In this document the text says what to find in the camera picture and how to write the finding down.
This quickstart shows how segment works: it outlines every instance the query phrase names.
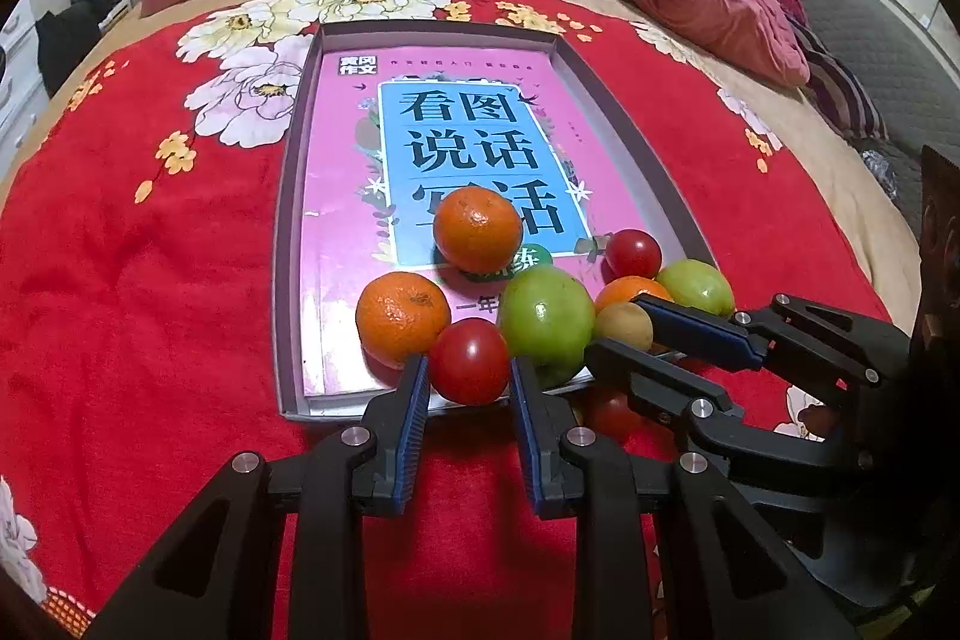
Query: beige bed sheet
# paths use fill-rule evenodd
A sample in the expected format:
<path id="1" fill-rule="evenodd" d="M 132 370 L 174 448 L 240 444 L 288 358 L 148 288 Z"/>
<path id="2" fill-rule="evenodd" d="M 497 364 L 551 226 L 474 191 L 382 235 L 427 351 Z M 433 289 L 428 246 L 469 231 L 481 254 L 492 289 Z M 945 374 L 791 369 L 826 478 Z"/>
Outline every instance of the beige bed sheet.
<path id="1" fill-rule="evenodd" d="M 115 49 L 136 42 L 165 25 L 243 1 L 249 0 L 186 1 L 149 18 L 140 18 L 138 8 L 122 20 L 71 74 L 40 116 L 14 160 L 10 174 L 0 185 L 0 204 L 6 200 L 18 167 L 40 149 L 75 88 L 97 63 Z M 637 9 L 620 0 L 563 1 L 623 20 L 646 20 Z M 847 236 L 860 267 L 880 295 L 894 324 L 909 333 L 920 302 L 917 242 L 856 151 L 830 130 L 799 91 L 787 92 L 770 87 L 689 44 L 688 47 L 699 53 L 704 71 L 733 95 L 746 101 L 800 160 L 827 202 L 834 220 Z"/>

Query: green fruit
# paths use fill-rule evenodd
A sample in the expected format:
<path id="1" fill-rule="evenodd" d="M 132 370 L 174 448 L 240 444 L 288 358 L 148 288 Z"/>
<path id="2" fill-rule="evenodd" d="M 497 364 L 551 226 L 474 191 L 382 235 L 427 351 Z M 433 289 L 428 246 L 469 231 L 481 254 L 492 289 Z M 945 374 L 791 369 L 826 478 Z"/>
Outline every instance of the green fruit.
<path id="1" fill-rule="evenodd" d="M 724 317 L 731 316 L 736 309 L 727 278 L 708 263 L 693 258 L 675 261 L 659 271 L 656 282 L 685 307 Z"/>
<path id="2" fill-rule="evenodd" d="M 512 356 L 529 356 L 541 386 L 566 383 L 584 366 L 593 300 L 583 284 L 541 263 L 517 274 L 500 295 L 496 325 Z"/>
<path id="3" fill-rule="evenodd" d="M 642 307 L 632 302 L 613 302 L 598 314 L 593 338 L 602 336 L 647 352 L 654 343 L 654 324 Z"/>

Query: orange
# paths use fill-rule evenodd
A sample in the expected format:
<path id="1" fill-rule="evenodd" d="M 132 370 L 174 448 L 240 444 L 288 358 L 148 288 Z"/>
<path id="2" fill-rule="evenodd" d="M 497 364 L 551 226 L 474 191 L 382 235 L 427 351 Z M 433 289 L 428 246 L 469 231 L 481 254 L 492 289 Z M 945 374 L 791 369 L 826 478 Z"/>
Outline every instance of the orange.
<path id="1" fill-rule="evenodd" d="M 433 239 L 453 266 L 473 274 L 493 274 L 514 259 L 523 225 L 514 206 L 500 194 L 469 185 L 450 191 L 433 217 Z"/>
<path id="2" fill-rule="evenodd" d="M 388 272 L 360 293 L 356 323 L 364 350 L 383 365 L 400 369 L 411 353 L 426 353 L 450 325 L 450 304 L 426 277 Z"/>
<path id="3" fill-rule="evenodd" d="M 613 304 L 613 302 L 629 302 L 632 298 L 640 296 L 642 293 L 649 293 L 649 295 L 666 299 L 669 302 L 673 301 L 673 296 L 670 295 L 664 286 L 655 280 L 648 280 L 646 277 L 631 276 L 620 277 L 612 283 L 608 283 L 604 289 L 598 293 L 596 299 L 593 300 L 593 306 L 599 312 L 607 305 Z"/>

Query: brown round fruit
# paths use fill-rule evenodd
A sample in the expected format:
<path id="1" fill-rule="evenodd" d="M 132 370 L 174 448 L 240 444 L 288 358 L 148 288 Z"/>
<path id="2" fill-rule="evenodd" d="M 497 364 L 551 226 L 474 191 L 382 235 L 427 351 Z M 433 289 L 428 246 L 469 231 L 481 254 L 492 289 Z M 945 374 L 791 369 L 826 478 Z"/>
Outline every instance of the brown round fruit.
<path id="1" fill-rule="evenodd" d="M 642 307 L 632 302 L 614 302 L 599 311 L 593 322 L 593 338 L 602 336 L 647 352 L 654 343 L 654 324 Z"/>
<path id="2" fill-rule="evenodd" d="M 493 274 L 520 248 L 523 225 L 500 194 L 469 185 L 450 191 L 433 218 L 433 239 L 448 262 L 472 274 Z"/>
<path id="3" fill-rule="evenodd" d="M 450 304 L 426 277 L 388 272 L 360 293 L 356 324 L 364 350 L 382 365 L 400 369 L 411 354 L 430 350 L 450 325 Z"/>

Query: drawer handle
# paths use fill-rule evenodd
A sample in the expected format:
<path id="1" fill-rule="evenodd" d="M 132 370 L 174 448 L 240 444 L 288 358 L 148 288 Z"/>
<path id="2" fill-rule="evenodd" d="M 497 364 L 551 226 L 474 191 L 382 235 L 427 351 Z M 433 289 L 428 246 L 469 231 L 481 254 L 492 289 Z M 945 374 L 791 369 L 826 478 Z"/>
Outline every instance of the drawer handle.
<path id="1" fill-rule="evenodd" d="M 3 33 L 13 33 L 20 24 L 20 13 L 14 12 L 11 18 L 3 26 Z"/>

